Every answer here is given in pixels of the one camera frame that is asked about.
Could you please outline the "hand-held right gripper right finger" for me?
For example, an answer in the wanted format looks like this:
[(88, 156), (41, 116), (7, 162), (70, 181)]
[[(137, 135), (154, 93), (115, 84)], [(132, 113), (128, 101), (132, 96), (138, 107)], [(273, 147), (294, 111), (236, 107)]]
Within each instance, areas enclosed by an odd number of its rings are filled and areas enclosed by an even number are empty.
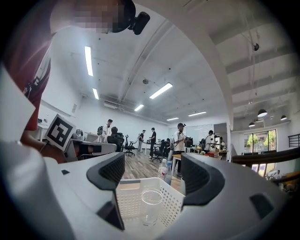
[(181, 154), (181, 162), (186, 193), (182, 206), (207, 205), (222, 191), (225, 185), (223, 174), (187, 153)]

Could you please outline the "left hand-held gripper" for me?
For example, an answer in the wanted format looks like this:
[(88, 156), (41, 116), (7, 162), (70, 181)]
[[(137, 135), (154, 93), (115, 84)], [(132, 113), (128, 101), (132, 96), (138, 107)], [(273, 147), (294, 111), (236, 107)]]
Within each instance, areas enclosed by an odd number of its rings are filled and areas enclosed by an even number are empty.
[(116, 152), (116, 144), (86, 141), (76, 130), (74, 124), (57, 114), (45, 134), (45, 139), (63, 152), (67, 162)]

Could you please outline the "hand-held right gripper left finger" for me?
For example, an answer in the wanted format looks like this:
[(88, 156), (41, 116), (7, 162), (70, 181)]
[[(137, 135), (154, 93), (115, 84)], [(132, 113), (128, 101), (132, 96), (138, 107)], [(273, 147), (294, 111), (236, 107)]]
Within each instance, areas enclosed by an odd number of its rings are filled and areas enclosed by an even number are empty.
[(117, 152), (114, 156), (90, 167), (86, 176), (90, 183), (97, 189), (108, 194), (102, 201), (102, 207), (97, 210), (97, 215), (121, 231), (125, 230), (120, 214), (116, 189), (125, 172), (125, 155)]

